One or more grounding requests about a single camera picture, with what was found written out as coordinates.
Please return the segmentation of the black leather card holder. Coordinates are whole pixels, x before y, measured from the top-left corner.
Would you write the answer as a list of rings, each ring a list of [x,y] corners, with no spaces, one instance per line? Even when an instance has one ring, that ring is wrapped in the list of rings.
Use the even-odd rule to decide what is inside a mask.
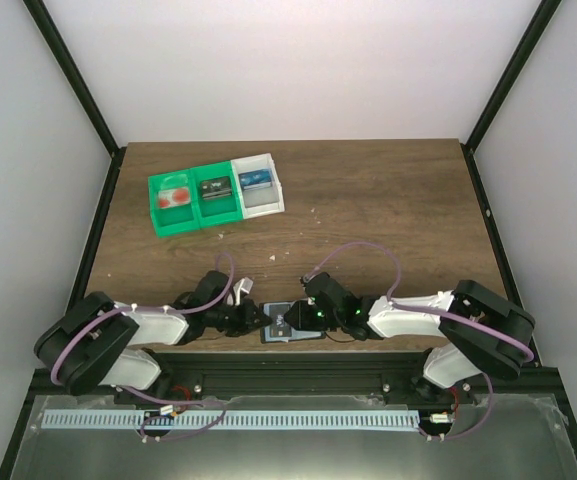
[[[310,340],[320,340],[324,339],[324,333],[318,332],[317,334],[307,334],[302,332],[295,332],[292,330],[292,338],[288,343],[298,342],[298,341],[310,341]],[[287,343],[263,343],[262,344],[287,344]]]

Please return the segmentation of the black vip credit card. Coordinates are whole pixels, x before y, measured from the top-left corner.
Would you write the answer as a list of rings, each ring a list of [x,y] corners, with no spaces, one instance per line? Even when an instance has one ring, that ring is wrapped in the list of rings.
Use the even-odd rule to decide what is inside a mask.
[[[292,327],[284,321],[284,315],[292,306],[291,302],[272,302],[262,306],[263,313],[271,323],[261,331],[263,343],[288,343],[292,338]]]

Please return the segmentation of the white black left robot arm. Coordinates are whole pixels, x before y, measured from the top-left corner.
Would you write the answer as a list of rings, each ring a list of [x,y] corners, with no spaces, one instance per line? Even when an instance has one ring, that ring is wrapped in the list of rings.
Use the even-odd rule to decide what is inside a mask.
[[[149,345],[180,346],[213,329],[240,337],[272,324],[250,297],[253,281],[208,271],[195,290],[172,304],[147,307],[112,300],[98,291],[77,302],[34,345],[51,381],[73,396],[98,386],[148,391],[166,367]]]

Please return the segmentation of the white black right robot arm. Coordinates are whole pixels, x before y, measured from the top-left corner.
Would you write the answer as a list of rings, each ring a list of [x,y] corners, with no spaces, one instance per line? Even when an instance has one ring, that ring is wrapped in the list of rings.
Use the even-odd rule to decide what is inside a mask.
[[[410,383],[417,396],[433,401],[477,375],[513,381],[535,354],[530,341],[534,318],[521,307],[474,280],[449,291],[395,298],[357,296],[327,273],[302,283],[305,299],[284,316],[297,331],[340,330],[357,341],[400,336],[446,339],[431,349]]]

